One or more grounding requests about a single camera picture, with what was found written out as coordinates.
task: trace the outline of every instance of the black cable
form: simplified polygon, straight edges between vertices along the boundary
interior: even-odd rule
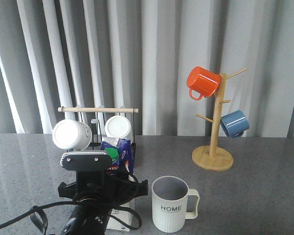
[[[92,207],[106,205],[106,206],[110,206],[111,208],[115,208],[115,209],[120,210],[120,211],[127,211],[127,212],[130,212],[132,215],[134,215],[138,219],[139,227],[132,227],[132,226],[126,224],[125,222],[123,222],[122,220],[118,219],[117,217],[115,217],[113,215],[110,215],[110,214],[106,214],[106,215],[111,217],[111,218],[114,218],[115,220],[117,220],[118,222],[120,222],[121,224],[123,224],[124,226],[126,226],[129,229],[132,229],[132,230],[139,229],[142,226],[142,219],[139,216],[139,214],[136,211],[134,211],[133,209],[131,209],[131,208],[120,207],[120,205],[123,205],[123,204],[131,201],[133,198],[136,197],[136,195],[138,193],[138,190],[139,190],[139,181],[138,181],[138,179],[136,178],[136,176],[134,174],[132,174],[131,172],[128,172],[128,171],[109,170],[109,172],[125,173],[128,176],[133,177],[133,179],[135,181],[135,184],[136,184],[136,187],[135,187],[135,191],[134,191],[134,193],[133,193],[133,195],[131,197],[129,197],[128,199],[126,199],[126,200],[124,200],[122,202],[118,202],[118,203],[115,203],[115,204],[105,203],[105,202],[101,202],[101,203],[91,202],[91,203],[89,203],[89,202],[62,201],[62,202],[55,202],[55,203],[46,204],[46,205],[43,205],[43,206],[34,206],[28,212],[26,212],[24,214],[21,214],[20,216],[14,218],[14,219],[11,219],[11,220],[3,223],[3,224],[0,224],[0,229],[3,229],[5,227],[7,227],[7,226],[10,226],[11,224],[14,224],[14,223],[18,222],[21,219],[24,219],[25,217],[30,216],[32,222],[36,225],[36,227],[38,227],[38,229],[43,234],[46,234],[47,226],[48,226],[48,219],[47,219],[46,214],[43,212],[43,209],[47,209],[47,208],[51,208],[51,207],[55,207],[55,206],[60,206],[60,205],[78,205],[78,206],[92,206]],[[41,222],[34,215],[36,212],[41,216],[43,222]]]
[[[34,207],[34,208],[30,209],[28,212],[21,214],[20,216],[14,218],[14,219],[11,219],[3,224],[0,224],[0,229],[3,229],[11,224],[14,224],[14,223],[20,221],[21,219],[24,219],[25,217],[29,216],[30,214],[33,214],[33,213],[38,212],[43,209],[47,209],[47,208],[55,207],[55,206],[60,206],[60,205],[95,206],[95,205],[102,205],[102,203],[87,203],[87,202],[81,203],[81,202],[63,201],[63,202],[54,202],[54,203],[46,204],[46,205],[39,206],[39,207]]]
[[[30,220],[33,224],[41,231],[43,235],[46,235],[47,228],[48,228],[48,218],[46,213],[43,210],[37,212],[41,217],[41,220],[37,217],[35,213],[30,214]]]
[[[137,218],[138,220],[138,227],[133,227],[133,226],[130,226],[128,224],[126,224],[124,221],[120,220],[119,218],[117,218],[116,216],[112,215],[112,214],[107,214],[107,216],[111,217],[111,218],[114,218],[115,220],[117,220],[120,224],[126,226],[127,228],[129,229],[132,229],[132,230],[138,230],[141,226],[142,226],[142,218],[139,216],[139,214],[134,211],[133,209],[129,208],[129,207],[115,207],[115,209],[117,210],[120,210],[120,211],[125,211],[125,212],[129,212],[131,213],[134,217]]]

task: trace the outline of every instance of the black mount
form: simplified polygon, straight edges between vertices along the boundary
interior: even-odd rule
[[[118,171],[107,170],[112,165],[103,150],[64,153],[61,165],[76,171],[76,182],[58,187],[60,197],[76,202],[95,202],[98,206],[77,206],[61,235],[103,235],[111,213],[111,205],[148,195],[148,180],[130,181],[125,166]]]

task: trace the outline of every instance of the blue package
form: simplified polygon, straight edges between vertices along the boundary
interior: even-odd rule
[[[106,148],[115,148],[119,154],[118,160],[112,163],[109,169],[120,169],[125,167],[128,172],[133,173],[134,160],[131,151],[131,140],[104,137],[100,150],[105,150]]]

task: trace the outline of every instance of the mug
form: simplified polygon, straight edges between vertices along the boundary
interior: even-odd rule
[[[199,202],[199,193],[189,189],[187,183],[174,176],[156,179],[152,189],[152,221],[157,229],[174,233],[179,231],[185,219],[195,219]],[[193,212],[186,212],[188,196],[197,198]]]
[[[92,140],[92,131],[83,122],[65,119],[55,125],[52,140],[61,149],[84,150]]]
[[[132,127],[130,121],[123,116],[113,116],[104,126],[107,137],[132,140]]]
[[[187,86],[190,88],[190,97],[194,100],[201,100],[203,96],[210,97],[216,91],[221,81],[219,74],[214,74],[201,67],[195,67],[187,78]],[[200,93],[199,98],[195,98],[192,91]]]
[[[220,125],[226,136],[236,139],[249,129],[249,122],[241,110],[237,110],[221,117]]]

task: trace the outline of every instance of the packaging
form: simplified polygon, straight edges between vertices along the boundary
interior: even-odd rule
[[[121,205],[122,207],[130,207],[131,209],[135,209],[135,198]],[[113,209],[111,214],[119,218],[120,220],[124,221],[126,224],[131,225],[132,223],[132,214],[127,211],[120,211]],[[114,218],[110,218],[108,221],[107,229],[111,230],[119,230],[129,232],[130,229],[121,224],[120,222],[116,221]]]
[[[131,141],[114,137],[104,137],[100,150],[115,148],[119,153],[119,158],[112,163],[110,169],[126,169],[128,172],[134,171],[134,159],[131,151]]]

